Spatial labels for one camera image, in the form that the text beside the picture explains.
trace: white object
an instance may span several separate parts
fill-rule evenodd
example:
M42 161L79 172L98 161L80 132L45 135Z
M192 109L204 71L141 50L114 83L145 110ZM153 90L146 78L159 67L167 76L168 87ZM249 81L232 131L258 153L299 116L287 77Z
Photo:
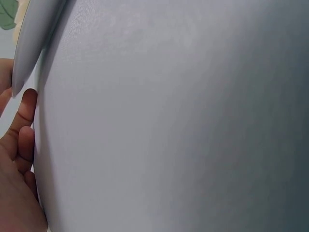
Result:
M43 46L65 0L31 0L21 27L16 46L12 75L12 94L15 97L30 77Z
M38 69L52 232L306 232L308 0L71 0Z

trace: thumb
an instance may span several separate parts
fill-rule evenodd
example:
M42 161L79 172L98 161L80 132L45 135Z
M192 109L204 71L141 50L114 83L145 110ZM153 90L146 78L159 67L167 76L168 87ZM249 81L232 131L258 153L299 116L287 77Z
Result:
M0 94L11 87L13 62L12 59L0 59Z

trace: green leaf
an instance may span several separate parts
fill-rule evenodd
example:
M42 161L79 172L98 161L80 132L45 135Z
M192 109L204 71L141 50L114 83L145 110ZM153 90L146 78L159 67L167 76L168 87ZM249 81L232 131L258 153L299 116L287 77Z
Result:
M17 0L0 0L0 27L4 30L13 29L14 19L18 9Z

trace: white wall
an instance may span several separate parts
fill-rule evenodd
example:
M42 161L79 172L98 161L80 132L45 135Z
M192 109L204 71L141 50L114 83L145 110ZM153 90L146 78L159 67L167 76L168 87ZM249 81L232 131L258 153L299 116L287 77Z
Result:
M12 34L13 34L13 30L0 29L0 57L1 58L14 58L15 45L12 40ZM14 118L14 115L21 101L23 92L27 88L30 88L30 87L34 88L33 75L29 78L26 86L21 91L21 93L15 99L11 99L3 115L1 116L0 136L2 136L6 132L10 123L12 122L12 119Z

